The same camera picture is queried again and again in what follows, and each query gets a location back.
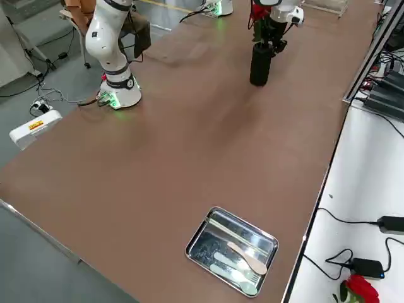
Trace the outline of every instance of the electronic device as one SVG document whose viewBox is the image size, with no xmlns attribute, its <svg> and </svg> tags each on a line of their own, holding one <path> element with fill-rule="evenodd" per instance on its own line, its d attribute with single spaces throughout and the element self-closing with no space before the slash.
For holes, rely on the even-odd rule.
<svg viewBox="0 0 404 303">
<path fill-rule="evenodd" d="M 348 264 L 351 273 L 354 275 L 361 275 L 365 278 L 384 279 L 384 270 L 380 261 L 353 258 Z"/>
<path fill-rule="evenodd" d="M 58 111 L 50 110 L 12 130 L 9 134 L 10 138 L 21 150 L 24 150 L 37 139 L 37 136 L 48 131 L 61 119 L 62 116 Z"/>
<path fill-rule="evenodd" d="M 380 82 L 379 86 L 390 89 L 404 96 L 404 76 L 394 70 L 390 71 Z"/>
<path fill-rule="evenodd" d="M 374 85 L 364 106 L 404 120 L 404 96 L 395 90 Z"/>
<path fill-rule="evenodd" d="M 385 234 L 402 234 L 404 235 L 404 218 L 383 216 L 377 220 L 380 231 Z"/>
</svg>

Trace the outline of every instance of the stainless steel tray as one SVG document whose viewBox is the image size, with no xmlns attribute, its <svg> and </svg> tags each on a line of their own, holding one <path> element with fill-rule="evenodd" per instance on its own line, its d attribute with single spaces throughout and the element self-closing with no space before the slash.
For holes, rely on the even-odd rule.
<svg viewBox="0 0 404 303">
<path fill-rule="evenodd" d="M 225 257 L 236 263 L 238 267 L 249 270 L 249 266 L 244 259 L 228 247 L 227 243 L 237 244 L 246 254 L 252 256 L 268 269 L 265 275 L 255 276 L 254 281 L 250 281 L 257 290 L 255 295 L 248 295 L 242 291 L 238 283 L 224 278 L 210 270 L 211 264 L 219 266 L 232 276 L 239 276 L 237 270 L 218 261 L 215 253 L 223 254 Z M 275 253 L 278 250 L 278 241 L 270 234 L 240 219 L 220 207 L 212 208 L 196 231 L 191 241 L 186 247 L 186 256 L 195 263 L 202 266 L 231 287 L 235 288 L 247 297 L 256 297 L 261 290 L 266 275 L 270 270 Z"/>
</svg>

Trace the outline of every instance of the label sticker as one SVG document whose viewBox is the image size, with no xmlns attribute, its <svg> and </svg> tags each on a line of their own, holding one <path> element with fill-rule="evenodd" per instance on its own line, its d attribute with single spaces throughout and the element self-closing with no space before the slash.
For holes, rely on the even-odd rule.
<svg viewBox="0 0 404 303">
<path fill-rule="evenodd" d="M 33 130 L 33 129 L 35 129 L 35 128 L 37 128 L 37 127 L 39 127 L 39 126 L 41 126 L 41 125 L 43 125 L 43 121 L 37 121 L 37 122 L 35 122 L 35 123 L 32 123 L 31 125 L 30 125 L 30 131 L 31 130 Z"/>
</svg>

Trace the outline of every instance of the red flower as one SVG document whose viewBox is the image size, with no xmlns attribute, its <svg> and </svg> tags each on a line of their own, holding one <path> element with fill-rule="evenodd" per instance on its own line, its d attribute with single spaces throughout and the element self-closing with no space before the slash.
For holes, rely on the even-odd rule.
<svg viewBox="0 0 404 303">
<path fill-rule="evenodd" d="M 271 11 L 271 8 L 268 6 L 261 6 L 258 4 L 252 4 L 252 11 L 251 11 L 251 19 L 254 21 L 259 20 L 266 15 L 268 15 Z"/>
<path fill-rule="evenodd" d="M 379 294 L 376 289 L 360 275 L 352 275 L 345 285 L 355 294 L 361 296 L 365 303 L 379 303 Z"/>
</svg>

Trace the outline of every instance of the fork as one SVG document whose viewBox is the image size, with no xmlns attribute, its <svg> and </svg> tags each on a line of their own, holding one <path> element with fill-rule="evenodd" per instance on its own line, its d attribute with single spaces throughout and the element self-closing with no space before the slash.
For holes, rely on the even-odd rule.
<svg viewBox="0 0 404 303">
<path fill-rule="evenodd" d="M 253 272 L 252 270 L 245 270 L 243 268 L 241 268 L 237 263 L 234 263 L 232 260 L 230 260 L 228 257 L 225 257 L 223 254 L 221 254 L 220 252 L 215 252 L 215 254 L 213 255 L 213 257 L 217 260 L 220 261 L 224 264 L 226 264 L 227 266 L 234 268 L 235 270 L 238 270 L 239 272 L 241 272 L 248 280 L 254 282 L 254 283 L 258 283 L 259 278 L 261 278 L 261 276 L 259 274 L 256 274 L 255 272 Z"/>
</svg>

